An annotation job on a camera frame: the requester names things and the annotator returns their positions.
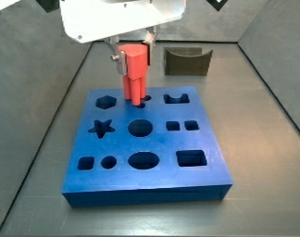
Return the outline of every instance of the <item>cutout hole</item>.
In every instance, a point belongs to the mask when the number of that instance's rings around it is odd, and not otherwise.
[[[76,165],[77,170],[89,170],[92,169],[92,166],[93,166],[92,156],[85,156],[85,157],[79,158],[77,165]]]
[[[179,131],[179,123],[176,121],[166,122],[166,130],[167,131]]]
[[[190,120],[190,121],[184,121],[184,128],[187,131],[195,131],[199,130],[196,121]]]
[[[101,108],[101,109],[108,109],[113,107],[116,104],[116,98],[105,95],[101,98],[95,100],[95,106]]]
[[[144,108],[144,103],[140,103],[136,108]]]
[[[142,99],[143,101],[148,101],[151,100],[151,96],[150,95],[146,95],[144,98]]]
[[[206,156],[202,150],[178,151],[175,152],[176,163],[179,167],[206,166]]]
[[[164,104],[187,104],[190,102],[190,98],[187,94],[182,94],[179,98],[172,98],[168,94],[163,95]]]
[[[115,167],[116,165],[116,159],[113,156],[105,156],[101,161],[100,161],[100,165],[103,168],[105,169],[111,169]]]
[[[144,119],[136,119],[127,126],[130,134],[135,137],[146,137],[152,132],[152,124]]]
[[[115,129],[109,127],[111,119],[101,122],[99,120],[93,121],[93,127],[88,130],[89,133],[95,133],[97,138],[101,139],[107,132],[113,132]]]
[[[127,160],[128,165],[135,169],[154,168],[158,162],[158,156],[151,152],[138,152]]]

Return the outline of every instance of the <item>shape sorter board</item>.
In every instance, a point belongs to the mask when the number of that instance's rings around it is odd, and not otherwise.
[[[89,90],[61,194],[69,205],[222,200],[232,180],[194,87]]]

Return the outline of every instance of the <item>circular hole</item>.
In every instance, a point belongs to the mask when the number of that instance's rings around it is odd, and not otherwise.
[[[151,96],[150,95],[146,95],[144,98],[142,99],[143,101],[148,101],[151,100]]]
[[[144,108],[144,103],[140,103],[136,108]]]
[[[144,119],[136,119],[127,126],[130,134],[135,137],[144,137],[152,132],[152,124]]]
[[[116,164],[116,159],[113,156],[105,156],[101,159],[100,165],[103,168],[105,169],[113,168],[115,164]]]
[[[151,152],[138,152],[127,160],[128,165],[135,169],[154,168],[158,162],[158,156]]]

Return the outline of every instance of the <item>gray floor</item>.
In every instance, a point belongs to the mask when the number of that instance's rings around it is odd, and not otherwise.
[[[206,77],[164,77],[163,46],[214,50]],[[59,189],[89,88],[120,87],[103,44],[92,46],[3,235],[300,235],[300,134],[235,44],[158,44],[148,86],[196,87],[234,186],[223,202],[71,209]]]

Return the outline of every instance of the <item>rectangular hole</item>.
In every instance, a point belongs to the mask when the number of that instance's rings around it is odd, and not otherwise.
[[[184,121],[184,128],[187,131],[195,131],[199,130],[196,121],[190,120],[190,121]]]
[[[79,158],[77,165],[76,165],[77,170],[89,170],[92,169],[92,166],[93,166],[92,156],[85,156],[85,157]]]
[[[202,150],[188,150],[175,152],[179,167],[200,167],[207,165],[204,152]]]
[[[166,130],[167,131],[179,131],[179,123],[176,121],[166,122]]]

